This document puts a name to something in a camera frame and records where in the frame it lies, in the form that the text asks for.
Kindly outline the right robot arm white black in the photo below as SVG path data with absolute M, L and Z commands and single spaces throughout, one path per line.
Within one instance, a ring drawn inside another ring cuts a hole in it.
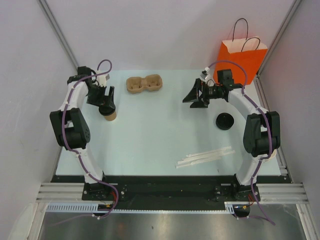
M 267 111 L 258 106 L 245 93 L 244 86 L 234 82 L 230 69 L 219 70 L 217 80 L 217 83 L 209 86 L 207 82 L 197 78 L 182 101 L 190 103 L 191 108 L 206 109 L 210 100 L 223 99 L 244 117 L 243 146 L 251 156 L 242 162 L 230 187 L 231 196 L 242 201 L 248 195 L 258 195 L 255 186 L 262 163 L 280 147 L 280 115 L 276 111 Z

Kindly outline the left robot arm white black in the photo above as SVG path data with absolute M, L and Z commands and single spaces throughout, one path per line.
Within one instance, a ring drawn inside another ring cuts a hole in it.
M 104 171 L 94 159 L 89 146 L 90 128 L 82 114 L 83 103 L 98 107 L 99 113 L 108 121 L 116 118 L 114 86 L 107 88 L 108 72 L 80 66 L 77 74 L 67 80 L 67 95 L 57 111 L 49 115 L 57 143 L 71 152 L 84 171 L 82 200 L 104 201 L 115 194 L 106 183 Z

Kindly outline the black plastic cup lid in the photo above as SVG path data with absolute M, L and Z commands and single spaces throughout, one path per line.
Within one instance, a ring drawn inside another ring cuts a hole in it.
M 109 106 L 99 106 L 98 111 L 103 116 L 110 116 L 113 113 L 116 112 L 115 108 L 109 107 Z

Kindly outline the brown paper coffee cup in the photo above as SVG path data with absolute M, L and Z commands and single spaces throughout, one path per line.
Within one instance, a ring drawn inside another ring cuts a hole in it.
M 113 112 L 113 113 L 111 113 L 111 114 L 104 115 L 104 118 L 105 118 L 107 121 L 109 121 L 109 122 L 111 122 L 111 121 L 115 120 L 115 119 L 116 119 L 116 117 L 117 117 L 117 113 L 116 113 L 116 111 L 114 111 L 114 112 Z

